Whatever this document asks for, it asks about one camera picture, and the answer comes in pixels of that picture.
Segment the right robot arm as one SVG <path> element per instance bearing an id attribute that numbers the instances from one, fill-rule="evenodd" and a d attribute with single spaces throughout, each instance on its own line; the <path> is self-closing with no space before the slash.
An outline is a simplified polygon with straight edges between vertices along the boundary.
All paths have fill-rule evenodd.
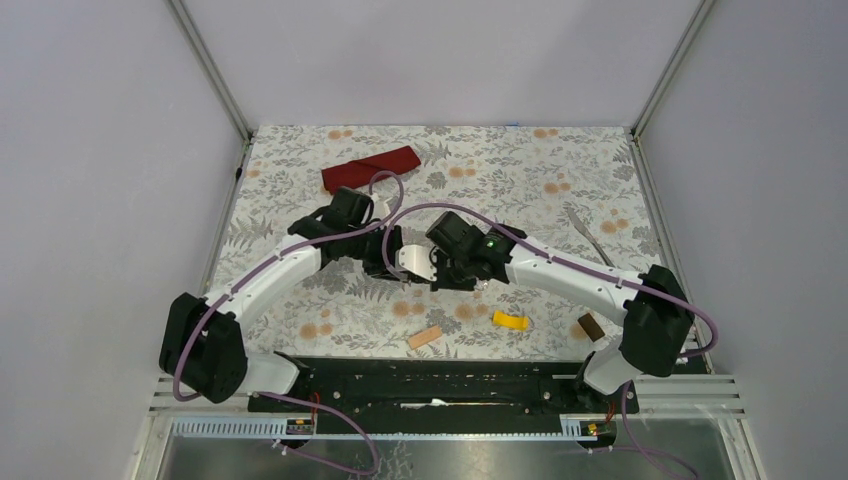
<path id="1" fill-rule="evenodd" d="M 575 402 L 597 412 L 619 388 L 641 376 L 670 376 L 694 315 L 675 275 L 653 265 L 646 273 L 593 263 L 558 251 L 504 224 L 488 231 L 448 211 L 427 230 L 437 272 L 454 283 L 495 280 L 535 288 L 583 305 L 616 323 L 621 334 L 584 361 Z"/>

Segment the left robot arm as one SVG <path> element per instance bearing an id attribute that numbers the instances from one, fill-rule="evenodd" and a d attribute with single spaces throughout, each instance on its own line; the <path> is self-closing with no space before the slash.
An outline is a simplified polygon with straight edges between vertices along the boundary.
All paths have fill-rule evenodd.
<path id="1" fill-rule="evenodd" d="M 396 205 L 377 194 L 340 188 L 331 202 L 295 221 L 281 241 L 234 280 L 171 304 L 159 366 L 179 402 L 220 404 L 239 390 L 271 393 L 288 411 L 309 401 L 310 385 L 282 354 L 250 351 L 247 330 L 283 294 L 340 258 L 367 260 Z"/>

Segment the dark red cloth napkin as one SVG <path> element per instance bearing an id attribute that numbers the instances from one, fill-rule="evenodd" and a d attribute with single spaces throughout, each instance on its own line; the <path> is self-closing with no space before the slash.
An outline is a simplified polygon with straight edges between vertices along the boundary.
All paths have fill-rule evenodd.
<path id="1" fill-rule="evenodd" d="M 380 171 L 403 175 L 420 165 L 421 160 L 416 152 L 410 146 L 405 146 L 322 169 L 321 178 L 324 189 L 335 194 L 341 187 L 355 189 L 368 185 Z"/>

